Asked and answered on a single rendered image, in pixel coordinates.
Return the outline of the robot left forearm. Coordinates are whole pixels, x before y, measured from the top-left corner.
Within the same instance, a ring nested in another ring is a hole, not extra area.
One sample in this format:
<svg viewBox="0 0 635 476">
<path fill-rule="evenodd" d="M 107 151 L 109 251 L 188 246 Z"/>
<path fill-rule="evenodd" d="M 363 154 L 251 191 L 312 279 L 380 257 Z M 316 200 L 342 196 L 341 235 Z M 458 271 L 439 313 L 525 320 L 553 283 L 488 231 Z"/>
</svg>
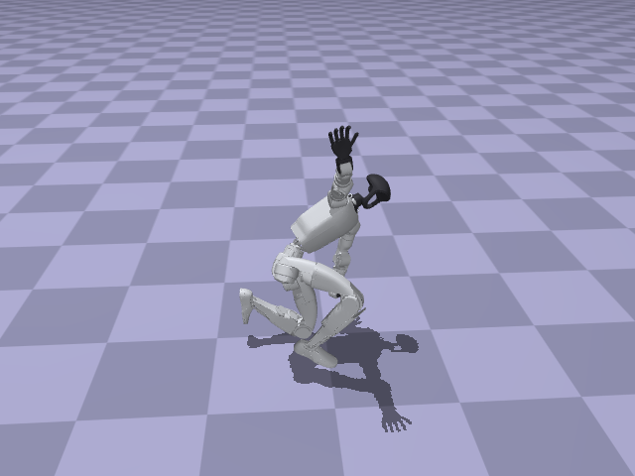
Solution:
<svg viewBox="0 0 635 476">
<path fill-rule="evenodd" d="M 350 259 L 350 261 L 351 261 L 351 259 Z M 349 266 L 349 265 L 348 265 L 348 266 Z M 340 273 L 341 275 L 345 276 L 348 266 L 341 266 L 341 267 L 338 267 L 338 266 L 334 265 L 334 266 L 333 266 L 333 269 L 334 269 L 335 271 L 337 271 L 338 273 Z M 333 297 L 333 298 L 338 298 L 338 297 L 336 297 L 336 295 L 337 295 L 336 293 L 328 293 L 328 295 L 329 295 L 329 296 L 331 296 L 331 297 Z"/>
</svg>

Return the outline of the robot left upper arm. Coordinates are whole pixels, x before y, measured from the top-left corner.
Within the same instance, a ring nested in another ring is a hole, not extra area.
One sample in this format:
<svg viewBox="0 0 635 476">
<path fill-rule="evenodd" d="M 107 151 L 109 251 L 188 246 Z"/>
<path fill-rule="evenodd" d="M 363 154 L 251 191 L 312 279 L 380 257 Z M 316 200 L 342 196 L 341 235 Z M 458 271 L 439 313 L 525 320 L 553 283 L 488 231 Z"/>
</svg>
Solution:
<svg viewBox="0 0 635 476">
<path fill-rule="evenodd" d="M 333 262 L 336 266 L 348 266 L 350 264 L 350 255 L 348 254 L 349 248 L 352 246 L 354 237 L 360 228 L 360 222 L 358 220 L 356 226 L 352 228 L 345 235 L 339 237 L 337 250 L 333 255 Z"/>
</svg>

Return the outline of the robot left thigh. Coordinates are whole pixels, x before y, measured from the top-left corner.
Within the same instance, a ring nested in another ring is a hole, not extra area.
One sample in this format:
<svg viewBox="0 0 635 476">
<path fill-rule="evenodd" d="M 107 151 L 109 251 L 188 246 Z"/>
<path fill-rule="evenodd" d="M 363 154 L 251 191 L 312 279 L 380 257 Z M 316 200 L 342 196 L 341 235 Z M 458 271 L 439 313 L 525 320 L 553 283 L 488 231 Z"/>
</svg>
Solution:
<svg viewBox="0 0 635 476">
<path fill-rule="evenodd" d="M 293 329 L 294 334 L 302 339 L 312 335 L 315 328 L 318 305 L 314 288 L 300 281 L 297 277 L 293 284 L 282 284 L 284 289 L 293 291 L 295 304 L 302 318 L 297 319 L 297 326 Z"/>
</svg>

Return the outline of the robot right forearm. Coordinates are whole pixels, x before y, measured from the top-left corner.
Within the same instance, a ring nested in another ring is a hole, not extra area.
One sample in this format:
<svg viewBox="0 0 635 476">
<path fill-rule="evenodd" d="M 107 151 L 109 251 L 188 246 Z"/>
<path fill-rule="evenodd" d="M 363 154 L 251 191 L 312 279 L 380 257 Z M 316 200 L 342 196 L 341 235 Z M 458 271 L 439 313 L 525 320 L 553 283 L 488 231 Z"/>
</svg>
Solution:
<svg viewBox="0 0 635 476">
<path fill-rule="evenodd" d="M 336 173 L 334 175 L 334 183 L 338 186 L 338 187 L 347 187 L 351 184 L 352 179 L 352 165 L 351 162 L 346 163 L 346 164 L 341 164 L 340 166 L 340 173 L 337 171 L 336 168 Z"/>
</svg>

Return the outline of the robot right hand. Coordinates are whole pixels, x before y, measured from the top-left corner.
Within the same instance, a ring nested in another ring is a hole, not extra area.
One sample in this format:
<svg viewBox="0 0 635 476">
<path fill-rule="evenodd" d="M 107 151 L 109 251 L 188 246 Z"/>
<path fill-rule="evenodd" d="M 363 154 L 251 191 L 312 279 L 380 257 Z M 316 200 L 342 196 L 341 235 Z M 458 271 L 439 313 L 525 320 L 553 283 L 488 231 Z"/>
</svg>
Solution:
<svg viewBox="0 0 635 476">
<path fill-rule="evenodd" d="M 346 164 L 351 162 L 352 165 L 352 170 L 353 170 L 353 163 L 352 163 L 352 158 L 350 155 L 352 149 L 352 145 L 354 144 L 356 138 L 358 137 L 358 133 L 356 132 L 350 142 L 349 140 L 349 129 L 351 129 L 350 126 L 347 126 L 345 128 L 345 137 L 343 136 L 343 126 L 340 126 L 339 128 L 339 134 L 340 134 L 340 138 L 338 139 L 338 129 L 335 128 L 334 129 L 334 138 L 335 141 L 333 141 L 332 138 L 332 133 L 329 132 L 328 136 L 329 136 L 329 140 L 331 142 L 331 149 L 334 152 L 334 154 L 337 156 L 337 158 L 335 159 L 336 161 L 336 167 L 337 167 L 337 171 L 340 173 L 340 166 L 341 164 Z"/>
</svg>

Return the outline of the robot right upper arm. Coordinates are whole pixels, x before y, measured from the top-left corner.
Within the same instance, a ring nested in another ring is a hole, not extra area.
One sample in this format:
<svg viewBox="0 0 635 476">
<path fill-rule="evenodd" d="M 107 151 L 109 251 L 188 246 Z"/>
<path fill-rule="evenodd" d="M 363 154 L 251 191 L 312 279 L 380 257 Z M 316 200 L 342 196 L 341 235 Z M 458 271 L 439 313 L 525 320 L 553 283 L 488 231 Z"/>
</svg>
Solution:
<svg viewBox="0 0 635 476">
<path fill-rule="evenodd" d="M 328 204 L 331 208 L 339 208 L 346 206 L 348 203 L 347 196 L 353 187 L 353 182 L 347 187 L 338 187 L 334 181 L 331 190 L 327 193 Z"/>
</svg>

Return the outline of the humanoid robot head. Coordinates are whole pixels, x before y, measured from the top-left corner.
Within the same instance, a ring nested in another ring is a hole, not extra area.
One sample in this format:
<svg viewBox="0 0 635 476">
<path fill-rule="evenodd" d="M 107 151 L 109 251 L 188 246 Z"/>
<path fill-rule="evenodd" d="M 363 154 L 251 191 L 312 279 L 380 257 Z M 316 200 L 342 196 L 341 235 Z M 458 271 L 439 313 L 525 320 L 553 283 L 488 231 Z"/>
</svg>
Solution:
<svg viewBox="0 0 635 476">
<path fill-rule="evenodd" d="M 356 213 L 360 205 L 363 205 L 365 209 L 369 209 L 381 201 L 388 201 L 391 196 L 390 186 L 383 177 L 372 174 L 366 178 L 370 184 L 368 187 L 369 194 L 366 197 L 362 197 L 359 193 L 353 194 L 352 197 L 349 195 L 349 197 L 354 198 L 356 201 L 356 205 L 352 202 Z M 374 194 L 376 194 L 377 198 L 372 203 L 367 204 Z"/>
</svg>

